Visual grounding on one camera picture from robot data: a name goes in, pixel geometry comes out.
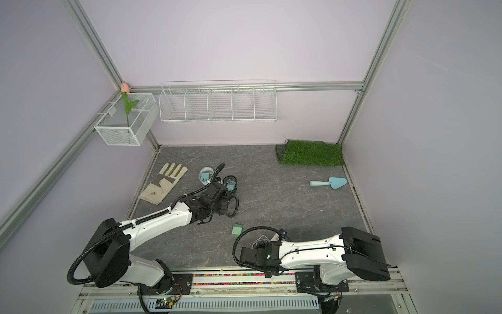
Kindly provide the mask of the clear round pouch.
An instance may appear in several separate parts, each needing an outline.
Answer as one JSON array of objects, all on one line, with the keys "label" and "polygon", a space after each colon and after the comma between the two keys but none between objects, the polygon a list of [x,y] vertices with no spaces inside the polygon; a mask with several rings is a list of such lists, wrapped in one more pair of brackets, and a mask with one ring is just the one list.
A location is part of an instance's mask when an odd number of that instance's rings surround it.
[{"label": "clear round pouch", "polygon": [[214,177],[214,169],[212,167],[204,167],[199,172],[199,180],[203,185],[208,185]]}]

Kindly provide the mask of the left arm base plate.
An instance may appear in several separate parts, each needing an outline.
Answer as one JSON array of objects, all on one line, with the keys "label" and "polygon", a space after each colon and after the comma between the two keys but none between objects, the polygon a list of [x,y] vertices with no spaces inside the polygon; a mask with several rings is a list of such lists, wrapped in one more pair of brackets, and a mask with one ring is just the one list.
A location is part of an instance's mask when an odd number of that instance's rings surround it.
[{"label": "left arm base plate", "polygon": [[193,283],[193,273],[175,273],[164,276],[153,287],[139,286],[139,291],[144,296],[161,295],[188,295]]}]

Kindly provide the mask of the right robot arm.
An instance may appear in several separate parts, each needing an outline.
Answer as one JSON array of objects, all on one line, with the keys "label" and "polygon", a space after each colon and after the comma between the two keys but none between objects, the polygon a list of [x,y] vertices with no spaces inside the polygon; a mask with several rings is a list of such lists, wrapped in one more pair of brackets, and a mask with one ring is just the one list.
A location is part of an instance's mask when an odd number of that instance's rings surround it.
[{"label": "right robot arm", "polygon": [[[273,232],[278,239],[252,248],[243,247],[237,254],[240,240],[259,230]],[[289,242],[284,230],[252,227],[235,240],[232,257],[238,266],[262,272],[266,277],[317,266],[320,282],[325,285],[337,285],[352,277],[376,282],[390,280],[391,265],[386,262],[380,238],[350,226],[343,227],[340,234],[308,242]]]}]

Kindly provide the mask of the teal charger cube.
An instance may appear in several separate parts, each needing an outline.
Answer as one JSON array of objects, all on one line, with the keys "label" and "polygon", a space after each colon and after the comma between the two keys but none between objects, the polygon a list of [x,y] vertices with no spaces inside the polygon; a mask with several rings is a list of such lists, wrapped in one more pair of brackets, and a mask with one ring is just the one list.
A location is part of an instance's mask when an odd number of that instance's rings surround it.
[{"label": "teal charger cube", "polygon": [[211,174],[209,172],[203,172],[201,174],[201,181],[203,183],[209,182],[210,181]]},{"label": "teal charger cube", "polygon": [[234,191],[235,190],[235,187],[236,187],[236,184],[234,181],[228,181],[226,183],[226,187],[229,191]]}]

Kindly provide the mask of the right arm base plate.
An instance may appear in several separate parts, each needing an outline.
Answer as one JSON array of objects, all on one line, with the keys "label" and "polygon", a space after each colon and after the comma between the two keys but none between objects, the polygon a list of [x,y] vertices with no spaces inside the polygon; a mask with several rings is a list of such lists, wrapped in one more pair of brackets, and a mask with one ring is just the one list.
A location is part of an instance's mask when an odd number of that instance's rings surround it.
[{"label": "right arm base plate", "polygon": [[320,275],[314,270],[295,272],[295,284],[298,293],[327,296],[349,292],[349,285],[346,281],[342,280],[337,285],[323,283]]}]

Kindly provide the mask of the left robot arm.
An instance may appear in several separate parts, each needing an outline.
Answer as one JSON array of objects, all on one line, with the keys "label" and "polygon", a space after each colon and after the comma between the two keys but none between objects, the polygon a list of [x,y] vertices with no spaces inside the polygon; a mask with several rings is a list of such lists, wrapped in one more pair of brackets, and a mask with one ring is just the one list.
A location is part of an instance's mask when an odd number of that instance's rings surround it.
[{"label": "left robot arm", "polygon": [[113,218],[103,221],[87,246],[69,267],[67,282],[71,285],[93,283],[99,288],[115,283],[148,287],[158,294],[168,293],[176,281],[172,271],[161,260],[146,260],[132,251],[147,241],[170,230],[188,225],[204,225],[214,215],[234,217],[238,209],[237,179],[232,175],[219,178],[225,165],[216,167],[209,183],[191,193],[179,196],[168,208],[129,221]]}]

